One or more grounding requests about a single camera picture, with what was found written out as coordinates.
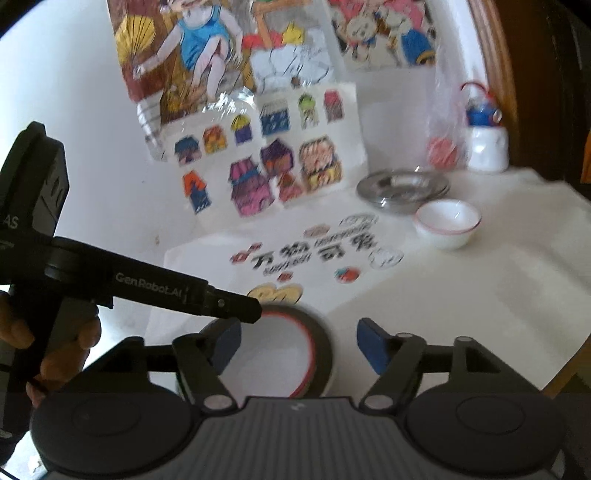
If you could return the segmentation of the person's left hand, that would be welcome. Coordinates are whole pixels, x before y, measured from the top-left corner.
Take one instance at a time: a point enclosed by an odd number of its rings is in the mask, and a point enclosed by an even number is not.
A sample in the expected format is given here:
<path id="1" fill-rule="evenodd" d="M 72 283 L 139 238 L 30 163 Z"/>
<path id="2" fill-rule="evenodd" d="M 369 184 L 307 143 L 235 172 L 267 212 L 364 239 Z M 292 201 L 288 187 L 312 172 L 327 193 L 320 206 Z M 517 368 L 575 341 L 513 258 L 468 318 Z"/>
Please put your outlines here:
<path id="1" fill-rule="evenodd" d="M 11 310 L 13 301 L 8 292 L 1 292 L 1 340 L 17 349 L 25 349 L 33 343 L 34 337 L 18 320 Z M 37 408 L 46 398 L 46 392 L 59 390 L 83 368 L 92 347 L 101 337 L 101 323 L 98 308 L 93 304 L 74 304 L 74 312 L 81 315 L 81 326 L 75 339 L 64 343 L 43 359 L 37 383 L 43 388 L 28 383 L 26 392 L 32 405 Z"/>

